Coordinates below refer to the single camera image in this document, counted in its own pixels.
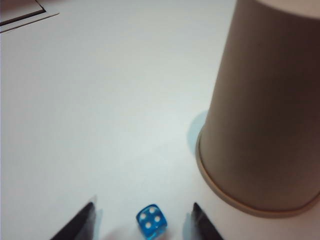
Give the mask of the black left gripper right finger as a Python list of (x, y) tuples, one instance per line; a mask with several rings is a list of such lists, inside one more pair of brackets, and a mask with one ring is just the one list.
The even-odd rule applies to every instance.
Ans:
[(191, 212), (191, 227), (194, 240), (223, 240), (216, 227), (196, 202)]

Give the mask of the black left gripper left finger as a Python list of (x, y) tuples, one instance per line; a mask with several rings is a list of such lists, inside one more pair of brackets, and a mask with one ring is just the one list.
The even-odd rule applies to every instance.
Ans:
[(97, 222), (97, 199), (94, 195), (51, 240), (93, 240)]

